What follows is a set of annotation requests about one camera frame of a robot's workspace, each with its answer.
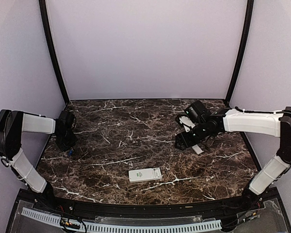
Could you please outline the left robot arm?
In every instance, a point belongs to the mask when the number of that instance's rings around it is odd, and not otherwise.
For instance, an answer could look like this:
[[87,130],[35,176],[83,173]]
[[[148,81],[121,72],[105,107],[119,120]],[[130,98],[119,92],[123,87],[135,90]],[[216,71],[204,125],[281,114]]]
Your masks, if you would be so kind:
[[54,135],[60,151],[69,151],[75,146],[76,117],[72,112],[62,111],[57,119],[17,110],[0,111],[0,158],[5,167],[10,167],[16,176],[35,193],[42,194],[40,204],[49,212],[59,207],[53,197],[51,184],[43,178],[28,159],[23,148],[24,133]]

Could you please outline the white battery cover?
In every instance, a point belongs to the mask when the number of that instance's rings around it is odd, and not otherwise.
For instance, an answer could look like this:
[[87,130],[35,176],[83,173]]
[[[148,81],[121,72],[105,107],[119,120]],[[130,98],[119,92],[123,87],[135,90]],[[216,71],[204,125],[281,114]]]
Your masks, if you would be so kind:
[[204,151],[198,146],[198,145],[194,145],[192,146],[192,149],[194,150],[194,152],[197,154],[197,155],[200,155],[201,153],[203,153]]

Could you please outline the white remote control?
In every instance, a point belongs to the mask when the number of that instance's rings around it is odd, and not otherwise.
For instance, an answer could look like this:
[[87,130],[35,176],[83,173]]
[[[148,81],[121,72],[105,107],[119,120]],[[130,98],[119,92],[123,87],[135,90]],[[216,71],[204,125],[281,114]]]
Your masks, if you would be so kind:
[[148,182],[162,179],[162,173],[159,167],[130,170],[128,174],[129,181],[131,183]]

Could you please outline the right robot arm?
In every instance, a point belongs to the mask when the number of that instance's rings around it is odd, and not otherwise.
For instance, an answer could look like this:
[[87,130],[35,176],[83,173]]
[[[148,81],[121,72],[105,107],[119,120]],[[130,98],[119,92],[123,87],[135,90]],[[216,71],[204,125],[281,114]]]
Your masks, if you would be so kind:
[[291,167],[291,107],[281,111],[252,111],[222,108],[211,112],[197,100],[177,119],[185,131],[176,135],[175,148],[193,148],[211,136],[226,132],[259,133],[278,137],[279,149],[264,168],[251,180],[238,199],[238,207],[249,210],[267,187]]

